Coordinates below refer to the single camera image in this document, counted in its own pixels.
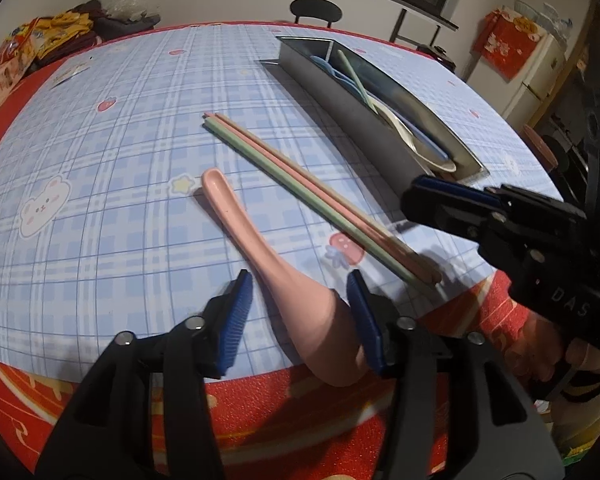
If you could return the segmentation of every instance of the screw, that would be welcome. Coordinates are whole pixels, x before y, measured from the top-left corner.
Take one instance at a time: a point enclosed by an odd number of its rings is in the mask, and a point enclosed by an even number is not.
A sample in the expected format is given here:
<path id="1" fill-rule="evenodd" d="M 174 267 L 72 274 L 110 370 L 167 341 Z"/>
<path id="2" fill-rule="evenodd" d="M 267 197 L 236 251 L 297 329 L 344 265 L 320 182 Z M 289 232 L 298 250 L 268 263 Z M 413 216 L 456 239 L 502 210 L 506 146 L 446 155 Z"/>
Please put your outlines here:
<path id="1" fill-rule="evenodd" d="M 131 344 L 131 341 L 134 340 L 134 334 L 133 332 L 120 332 L 118 335 L 116 335 L 116 338 L 114 339 L 114 341 L 116 342 L 117 345 L 120 346 L 124 346 L 124 345 L 129 345 Z"/>
<path id="2" fill-rule="evenodd" d="M 189 330 L 202 330 L 205 327 L 205 318 L 200 316 L 191 316 L 184 322 Z"/>
<path id="3" fill-rule="evenodd" d="M 398 317 L 397 325 L 402 330 L 415 330 L 417 326 L 417 322 L 412 317 Z"/>
<path id="4" fill-rule="evenodd" d="M 481 335 L 480 332 L 471 332 L 470 334 L 468 334 L 467 339 L 473 343 L 474 345 L 484 345 L 484 342 L 486 342 L 486 339 L 484 339 L 484 336 Z"/>
<path id="5" fill-rule="evenodd" d="M 531 255 L 531 258 L 533 260 L 535 260 L 536 262 L 538 262 L 539 264 L 543 264 L 546 261 L 546 258 L 544 257 L 544 254 L 542 254 L 537 249 L 531 249 L 529 251 L 529 254 Z"/>
<path id="6" fill-rule="evenodd" d="M 493 213 L 491 213 L 491 216 L 498 222 L 502 222 L 502 224 L 506 223 L 506 216 L 504 216 L 502 213 L 493 211 Z"/>

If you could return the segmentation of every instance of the pink spoon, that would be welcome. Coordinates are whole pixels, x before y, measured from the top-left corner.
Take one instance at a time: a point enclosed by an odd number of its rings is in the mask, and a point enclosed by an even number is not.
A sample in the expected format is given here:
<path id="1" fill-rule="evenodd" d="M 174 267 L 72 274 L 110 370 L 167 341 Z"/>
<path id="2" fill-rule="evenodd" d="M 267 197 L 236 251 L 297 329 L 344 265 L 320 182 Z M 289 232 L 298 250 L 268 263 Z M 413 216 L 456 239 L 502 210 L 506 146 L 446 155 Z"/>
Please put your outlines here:
<path id="1" fill-rule="evenodd" d="M 367 367 L 349 306 L 335 290 L 294 269 L 267 244 L 218 168 L 203 173 L 202 187 L 222 224 L 267 284 L 304 363 L 332 386 L 355 383 Z"/>

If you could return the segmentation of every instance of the star print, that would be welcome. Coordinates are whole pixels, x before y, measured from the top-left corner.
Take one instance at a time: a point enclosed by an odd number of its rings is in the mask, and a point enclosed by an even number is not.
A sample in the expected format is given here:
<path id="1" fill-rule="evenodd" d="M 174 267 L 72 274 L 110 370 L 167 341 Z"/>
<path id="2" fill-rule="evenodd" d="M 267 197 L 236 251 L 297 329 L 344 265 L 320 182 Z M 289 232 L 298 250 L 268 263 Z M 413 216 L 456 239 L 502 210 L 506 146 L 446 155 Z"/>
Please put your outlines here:
<path id="1" fill-rule="evenodd" d="M 188 174 L 180 175 L 171 180 L 171 192 L 174 194 L 188 195 L 193 186 L 195 186 L 195 180 Z"/>

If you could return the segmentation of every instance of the blue gripper pad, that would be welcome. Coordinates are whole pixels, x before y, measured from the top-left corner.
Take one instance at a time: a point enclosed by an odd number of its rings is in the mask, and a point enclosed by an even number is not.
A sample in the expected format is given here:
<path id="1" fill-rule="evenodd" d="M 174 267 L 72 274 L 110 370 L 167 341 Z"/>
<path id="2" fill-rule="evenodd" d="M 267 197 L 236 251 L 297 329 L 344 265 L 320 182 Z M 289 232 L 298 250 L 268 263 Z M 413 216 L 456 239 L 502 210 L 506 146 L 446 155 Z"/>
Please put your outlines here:
<path id="1" fill-rule="evenodd" d="M 225 306 L 227 316 L 224 326 L 218 333 L 217 347 L 217 370 L 221 376 L 224 376 L 235 363 L 235 356 L 244 332 L 244 324 L 249 315 L 251 301 L 253 301 L 253 277 L 248 270 L 240 271 L 230 293 L 226 296 L 226 301 L 229 302 Z"/>
<path id="2" fill-rule="evenodd" d="M 354 270 L 347 277 L 347 300 L 355 320 L 355 331 L 365 349 L 367 364 L 375 373 L 382 375 L 387 368 L 382 351 L 382 332 L 368 304 L 369 296 L 370 292 L 362 274 L 359 270 Z"/>
<path id="3" fill-rule="evenodd" d="M 466 198 L 474 202 L 481 203 L 485 206 L 499 209 L 502 203 L 499 198 L 486 191 L 473 189 L 472 187 L 456 184 L 455 182 L 447 182 L 434 176 L 421 175 L 418 176 L 412 184 L 412 187 L 419 187 L 431 191 L 438 191 L 454 195 L 458 198 Z"/>

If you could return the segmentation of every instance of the stainless steel tray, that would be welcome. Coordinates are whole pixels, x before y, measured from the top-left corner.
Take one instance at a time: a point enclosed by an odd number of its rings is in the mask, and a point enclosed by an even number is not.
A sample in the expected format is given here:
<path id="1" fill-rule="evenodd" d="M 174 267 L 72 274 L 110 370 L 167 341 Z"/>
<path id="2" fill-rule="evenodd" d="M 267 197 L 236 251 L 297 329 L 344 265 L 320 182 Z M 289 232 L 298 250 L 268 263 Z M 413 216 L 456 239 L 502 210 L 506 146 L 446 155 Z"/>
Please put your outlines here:
<path id="1" fill-rule="evenodd" d="M 279 65 L 333 117 L 398 196 L 411 186 L 415 177 L 433 172 L 388 123 L 362 102 L 354 89 L 317 66 L 311 56 L 320 57 L 346 74 L 335 55 L 337 50 L 342 50 L 368 92 L 409 118 L 454 161 L 456 171 L 446 173 L 445 178 L 466 183 L 488 174 L 462 139 L 433 111 L 352 50 L 334 40 L 293 37 L 278 37 L 278 40 L 281 42 Z M 418 152 L 430 153 L 431 148 L 426 143 L 416 139 L 415 145 Z"/>

